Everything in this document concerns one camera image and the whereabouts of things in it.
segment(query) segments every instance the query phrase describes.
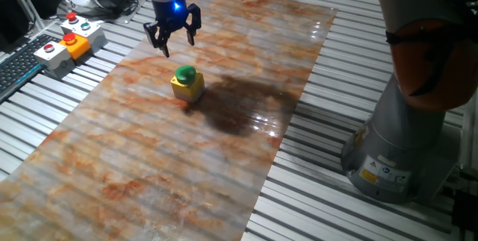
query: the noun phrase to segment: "gray cylinder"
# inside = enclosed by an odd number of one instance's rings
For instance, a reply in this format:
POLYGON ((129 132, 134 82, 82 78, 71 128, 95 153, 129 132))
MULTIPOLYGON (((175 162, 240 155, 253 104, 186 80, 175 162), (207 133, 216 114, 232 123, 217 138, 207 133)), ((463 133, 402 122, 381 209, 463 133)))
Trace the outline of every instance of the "gray cylinder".
POLYGON ((461 24, 459 15, 443 0, 380 0, 385 26, 396 33, 403 26, 420 19, 440 19, 461 24))

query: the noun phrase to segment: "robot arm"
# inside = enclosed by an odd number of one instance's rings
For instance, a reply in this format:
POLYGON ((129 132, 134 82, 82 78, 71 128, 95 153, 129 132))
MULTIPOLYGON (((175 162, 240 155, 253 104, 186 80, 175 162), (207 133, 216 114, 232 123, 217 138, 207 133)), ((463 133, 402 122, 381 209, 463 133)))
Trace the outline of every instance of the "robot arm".
POLYGON ((193 46, 196 31, 201 28, 201 10, 195 4, 186 5, 186 0, 152 0, 156 21, 143 25, 149 42, 155 48, 170 56, 167 41, 172 32, 181 28, 187 30, 187 40, 193 46))
POLYGON ((408 104, 445 111, 478 85, 478 0, 380 0, 395 76, 408 104))

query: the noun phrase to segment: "emergency stop button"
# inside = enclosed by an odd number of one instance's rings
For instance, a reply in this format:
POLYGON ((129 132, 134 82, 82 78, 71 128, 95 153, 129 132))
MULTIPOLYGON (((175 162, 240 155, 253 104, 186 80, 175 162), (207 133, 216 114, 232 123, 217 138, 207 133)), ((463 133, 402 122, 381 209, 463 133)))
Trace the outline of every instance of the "emergency stop button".
POLYGON ((74 42, 75 38, 76 38, 76 35, 74 33, 68 33, 65 36, 63 36, 63 41, 66 44, 73 44, 73 43, 75 43, 74 42))
POLYGON ((43 47, 43 50, 45 50, 45 52, 52 52, 55 50, 55 47, 53 44, 47 44, 43 47))
POLYGON ((75 24, 78 21, 78 18, 76 18, 76 13, 68 13, 66 18, 70 24, 75 24))

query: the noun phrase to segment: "marble-patterned mat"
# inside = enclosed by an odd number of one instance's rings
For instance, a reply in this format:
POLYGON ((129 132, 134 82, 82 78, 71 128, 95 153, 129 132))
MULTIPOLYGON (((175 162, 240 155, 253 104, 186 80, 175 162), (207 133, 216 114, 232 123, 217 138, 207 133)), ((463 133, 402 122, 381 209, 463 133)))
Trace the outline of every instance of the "marble-patterned mat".
POLYGON ((0 240, 240 239, 336 11, 187 3, 195 46, 141 42, 0 184, 0 240), (205 76, 196 104, 170 87, 185 64, 205 76))

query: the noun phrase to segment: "button box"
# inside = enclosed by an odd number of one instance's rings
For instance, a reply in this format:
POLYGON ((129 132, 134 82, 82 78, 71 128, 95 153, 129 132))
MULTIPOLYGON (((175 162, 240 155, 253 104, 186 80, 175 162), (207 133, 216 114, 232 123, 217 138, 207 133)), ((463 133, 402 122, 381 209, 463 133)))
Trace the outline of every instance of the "button box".
POLYGON ((35 59, 43 65, 45 73, 57 80, 62 79, 74 68, 72 57, 66 46, 56 42, 50 42, 34 52, 35 59))

